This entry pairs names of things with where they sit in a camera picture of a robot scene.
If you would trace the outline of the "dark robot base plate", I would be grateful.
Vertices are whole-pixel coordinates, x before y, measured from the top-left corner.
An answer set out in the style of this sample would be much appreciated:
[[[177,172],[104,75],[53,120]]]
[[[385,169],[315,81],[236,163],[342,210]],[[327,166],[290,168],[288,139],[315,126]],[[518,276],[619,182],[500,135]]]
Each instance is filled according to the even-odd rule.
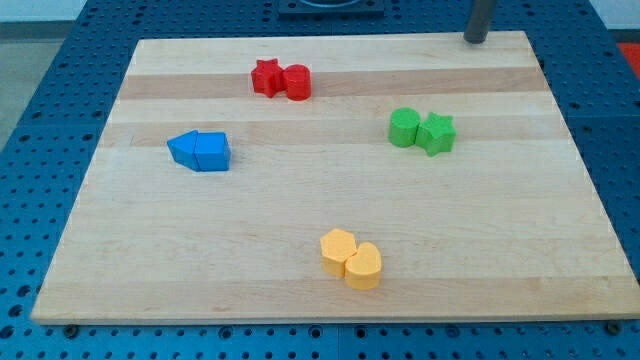
[[[355,15],[381,17],[385,13],[384,0],[278,0],[276,4],[279,19]]]

